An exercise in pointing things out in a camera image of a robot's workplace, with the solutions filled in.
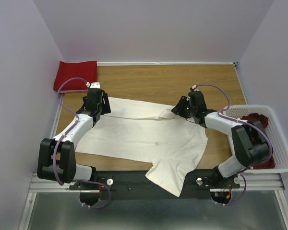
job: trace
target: red fabric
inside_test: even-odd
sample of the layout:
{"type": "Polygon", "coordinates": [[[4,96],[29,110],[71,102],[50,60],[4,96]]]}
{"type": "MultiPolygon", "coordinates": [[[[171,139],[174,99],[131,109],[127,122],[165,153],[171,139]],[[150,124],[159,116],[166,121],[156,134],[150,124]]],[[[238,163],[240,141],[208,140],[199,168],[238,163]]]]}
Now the red fabric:
{"type": "MultiPolygon", "coordinates": [[[[80,63],[60,62],[57,77],[53,84],[53,90],[58,91],[59,87],[70,78],[84,78],[88,82],[97,81],[97,61],[86,61],[80,63]]],[[[61,92],[86,91],[87,87],[81,80],[68,82],[61,92]]]]}
{"type": "MultiPolygon", "coordinates": [[[[265,115],[257,114],[257,113],[243,116],[241,119],[247,120],[247,121],[257,119],[261,122],[264,128],[267,128],[269,124],[269,118],[267,118],[265,115]]],[[[274,162],[273,156],[270,158],[270,160],[266,164],[254,166],[254,169],[273,169],[273,168],[275,168],[275,162],[274,162]]]]}

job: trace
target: white laundry basket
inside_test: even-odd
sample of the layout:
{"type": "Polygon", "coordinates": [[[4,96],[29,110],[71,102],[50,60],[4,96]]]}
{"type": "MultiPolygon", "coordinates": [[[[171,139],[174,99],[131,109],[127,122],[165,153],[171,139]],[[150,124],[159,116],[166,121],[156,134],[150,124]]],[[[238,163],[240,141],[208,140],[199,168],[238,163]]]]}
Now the white laundry basket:
{"type": "MultiPolygon", "coordinates": [[[[288,172],[288,145],[284,138],[283,131],[276,119],[273,110],[265,105],[232,105],[225,115],[234,118],[242,118],[251,113],[263,114],[269,118],[269,124],[265,130],[273,146],[273,158],[275,168],[273,169],[252,169],[246,173],[284,173],[288,172]]],[[[234,153],[232,138],[228,137],[231,152],[234,153]]]]}

